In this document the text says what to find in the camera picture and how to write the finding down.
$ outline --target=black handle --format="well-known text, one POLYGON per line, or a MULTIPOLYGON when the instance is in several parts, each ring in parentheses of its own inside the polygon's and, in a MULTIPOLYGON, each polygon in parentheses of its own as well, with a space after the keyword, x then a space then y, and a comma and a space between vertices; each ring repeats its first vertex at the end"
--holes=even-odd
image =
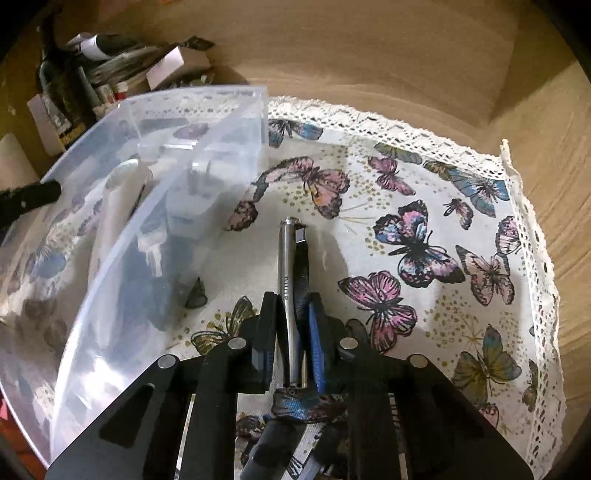
MULTIPOLYGON (((233 345, 238 339, 230 340, 233 345)), ((214 347, 205 357, 185 442, 180 480, 230 480, 233 478, 236 402, 230 390, 233 360, 247 343, 232 349, 229 342, 214 347)))

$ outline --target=metal screw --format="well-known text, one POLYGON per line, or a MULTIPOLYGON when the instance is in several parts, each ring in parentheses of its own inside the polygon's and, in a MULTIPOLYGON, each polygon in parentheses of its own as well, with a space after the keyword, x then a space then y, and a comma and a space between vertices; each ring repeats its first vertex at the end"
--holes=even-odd
POLYGON ((160 368, 170 368, 177 362, 173 355, 163 355, 158 358, 158 366, 160 368))
POLYGON ((357 340, 355 340, 353 337, 345 337, 345 338, 341 338, 340 345, 345 350, 353 350, 354 348, 357 348, 357 346, 359 345, 359 342, 357 340))
POLYGON ((420 353, 415 353, 409 361, 410 364, 416 368, 425 368, 429 364, 429 360, 427 360, 427 357, 421 355, 420 353))
POLYGON ((236 337, 228 342, 228 347, 232 350, 241 350, 246 347, 246 340, 242 337, 236 337))

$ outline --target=pink butterfly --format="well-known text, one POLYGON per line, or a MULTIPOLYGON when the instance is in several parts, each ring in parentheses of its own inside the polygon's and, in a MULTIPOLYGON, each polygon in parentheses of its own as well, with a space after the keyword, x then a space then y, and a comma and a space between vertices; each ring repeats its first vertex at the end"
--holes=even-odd
POLYGON ((519 231, 515 223, 515 217, 507 215, 499 222, 499 231, 495 238, 496 251, 500 254, 509 255, 519 251, 521 241, 519 241, 519 231))
POLYGON ((488 305, 495 293, 510 305, 515 298, 515 287, 509 278, 509 261, 505 255, 496 253, 488 263, 484 258, 456 245, 457 254, 466 275, 470 275, 472 293, 483 305, 488 305))
POLYGON ((310 192, 316 210, 324 218, 331 220, 339 216, 343 203, 340 196, 349 190, 349 178, 341 170, 315 167, 310 157, 289 158, 263 172, 254 183, 256 191, 252 200, 261 200, 271 182, 297 178, 304 182, 304 188, 310 192))
POLYGON ((388 245, 400 245, 388 255, 403 255, 398 275, 414 288, 428 287, 435 279, 443 283, 461 283, 466 277, 457 262, 443 247, 429 244, 427 206, 415 200, 398 208, 397 215, 384 215, 374 225, 375 239, 388 245))
POLYGON ((447 210, 443 212, 443 216, 449 216, 453 211, 455 211, 460 216, 460 226, 464 230, 468 230, 470 225, 472 224, 472 217, 474 217, 474 210, 468 205, 466 202, 463 202, 462 199, 452 199, 449 203, 444 203, 444 207, 447 207, 447 210))
POLYGON ((236 209, 230 216, 229 229, 239 232, 250 227, 258 217, 255 203, 251 200, 241 200, 236 205, 236 209))
POLYGON ((409 305, 400 305, 400 282, 388 271, 373 272, 369 277, 347 277, 338 282, 339 288, 372 310, 367 323, 371 325, 371 345, 383 353, 396 345, 398 335, 408 336, 417 323, 417 312, 409 305))
POLYGON ((376 183, 383 189, 400 192, 403 195, 414 195, 416 193, 408 183, 396 175, 398 173, 398 161, 396 159, 391 157, 370 157, 368 164, 381 173, 376 183))
POLYGON ((487 403, 480 409, 480 413, 482 413, 482 416, 484 416, 494 428, 497 428, 499 424, 499 407, 497 407, 495 403, 487 403))

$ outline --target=butterfly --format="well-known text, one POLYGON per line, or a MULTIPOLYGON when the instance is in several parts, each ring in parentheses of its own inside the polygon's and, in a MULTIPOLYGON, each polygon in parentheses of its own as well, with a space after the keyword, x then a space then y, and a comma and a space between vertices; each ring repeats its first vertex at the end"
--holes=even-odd
POLYGON ((452 383, 478 409, 488 404, 488 384, 504 384, 521 375, 521 367, 503 350, 501 335, 491 325, 482 340, 482 355, 477 358, 466 351, 460 353, 452 383))
POLYGON ((80 224, 78 231, 76 232, 76 236, 84 236, 98 228, 98 213, 100 213, 102 206, 103 199, 100 199, 95 203, 95 206, 92 209, 92 214, 80 224))
POLYGON ((444 203, 444 207, 447 207, 447 210, 443 212, 443 216, 449 216, 453 211, 455 211, 460 216, 460 226, 464 230, 468 230, 470 225, 472 224, 472 217, 474 217, 474 211, 466 202, 463 202, 461 199, 452 199, 449 203, 444 203))
POLYGON ((269 146, 279 148, 285 133, 292 138, 294 132, 306 140, 318 140, 324 130, 292 120, 269 120, 269 146))
POLYGON ((389 255, 403 255, 398 274, 415 288, 427 287, 434 279, 443 283, 460 283, 466 277, 456 261, 443 247, 429 245, 427 206, 416 200, 398 209, 397 215, 385 215, 374 225, 376 240, 388 245, 402 245, 389 255))
POLYGON ((226 314, 224 325, 219 326, 215 322, 209 322, 207 324, 209 330, 192 334, 191 343, 200 355, 207 355, 216 345, 237 336, 242 321, 254 314, 251 301, 247 297, 240 297, 236 305, 234 305, 232 314, 226 314))
POLYGON ((186 127, 181 127, 173 133, 174 138, 180 140, 199 140, 209 130, 207 124, 192 124, 186 127))
POLYGON ((236 436, 246 439, 259 439, 265 424, 256 415, 244 415, 236 421, 236 436))
POLYGON ((455 166, 450 165, 449 163, 444 163, 442 161, 426 161, 423 164, 423 168, 426 168, 431 173, 436 173, 439 175, 439 178, 445 181, 449 181, 452 179, 452 175, 449 173, 450 170, 454 170, 455 166))
POLYGON ((390 190, 391 192, 398 191, 403 195, 414 195, 416 193, 410 185, 396 175, 398 173, 398 162, 393 158, 370 157, 368 164, 381 173, 376 183, 383 189, 390 190))
POLYGON ((271 413, 278 419, 295 423, 332 421, 347 407, 340 395, 320 395, 312 388, 277 388, 271 413))
POLYGON ((405 163, 414 163, 416 165, 420 165, 423 163, 423 158, 418 153, 409 152, 407 150, 403 150, 402 148, 391 147, 385 143, 376 143, 374 148, 380 152, 382 155, 389 157, 391 159, 401 160, 405 163))
POLYGON ((203 307, 207 303, 207 295, 205 295, 205 285, 201 278, 197 278, 195 285, 189 292, 187 301, 185 302, 186 309, 198 309, 203 307))
POLYGON ((339 288, 362 309, 373 311, 371 345, 378 352, 387 352, 396 345, 398 335, 408 336, 417 323, 417 312, 409 305, 400 305, 400 282, 388 271, 373 272, 369 277, 347 277, 339 288))
POLYGON ((521 248, 515 217, 507 215, 499 222, 499 231, 495 237, 496 251, 503 255, 517 252, 521 248))
POLYGON ((538 399, 538 366, 533 360, 528 361, 530 365, 530 386, 523 392, 521 400, 527 405, 528 411, 534 411, 535 401, 538 399))
POLYGON ((349 190, 349 178, 341 170, 321 170, 320 167, 315 167, 314 160, 310 157, 289 158, 263 172, 254 183, 256 190, 252 201, 261 200, 271 182, 297 178, 302 179, 304 188, 310 192, 314 207, 324 218, 331 220, 339 215, 343 203, 340 196, 349 190))
POLYGON ((484 408, 480 409, 480 413, 487 419, 490 424, 497 428, 499 425, 499 407, 495 403, 487 403, 484 408))
POLYGON ((509 200, 507 187, 502 180, 486 179, 479 175, 450 170, 450 179, 455 187, 470 199, 474 208, 489 217, 495 217, 493 202, 509 200))
POLYGON ((255 202, 251 200, 241 200, 229 219, 229 229, 234 232, 240 232, 250 227, 258 217, 255 202))
POLYGON ((12 272, 12 276, 8 282, 8 286, 6 288, 6 293, 11 295, 18 291, 21 288, 21 262, 17 263, 17 267, 12 272))
POLYGON ((56 359, 61 359, 68 338, 68 327, 62 319, 57 319, 54 325, 43 332, 43 340, 56 359))
POLYGON ((241 415, 236 421, 235 451, 240 453, 240 466, 244 467, 265 430, 265 423, 256 415, 241 415))
POLYGON ((476 300, 488 305, 493 294, 498 293, 506 305, 515 298, 515 287, 509 278, 509 261, 505 255, 496 253, 488 263, 484 258, 456 245, 457 254, 466 275, 470 275, 470 289, 476 300))

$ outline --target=blue butterfly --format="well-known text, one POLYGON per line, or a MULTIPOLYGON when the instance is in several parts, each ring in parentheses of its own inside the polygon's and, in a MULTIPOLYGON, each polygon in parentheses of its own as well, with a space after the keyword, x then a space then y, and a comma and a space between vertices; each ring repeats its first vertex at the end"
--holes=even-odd
POLYGON ((290 138, 295 132, 306 140, 318 140, 324 130, 314 125, 302 124, 292 120, 269 120, 269 145, 273 148, 279 148, 286 132, 290 138))
POLYGON ((493 203, 497 200, 509 200, 503 180, 486 179, 458 169, 449 170, 449 174, 452 183, 470 199, 474 208, 489 217, 496 217, 493 203))
POLYGON ((346 409, 340 395, 321 395, 311 388, 277 388, 271 413, 295 423, 320 423, 340 417, 346 409))
POLYGON ((479 409, 488 404, 491 382, 505 384, 521 375, 521 367, 503 349, 501 334, 491 325, 486 327, 482 339, 482 354, 476 358, 466 351, 460 353, 452 383, 479 409))

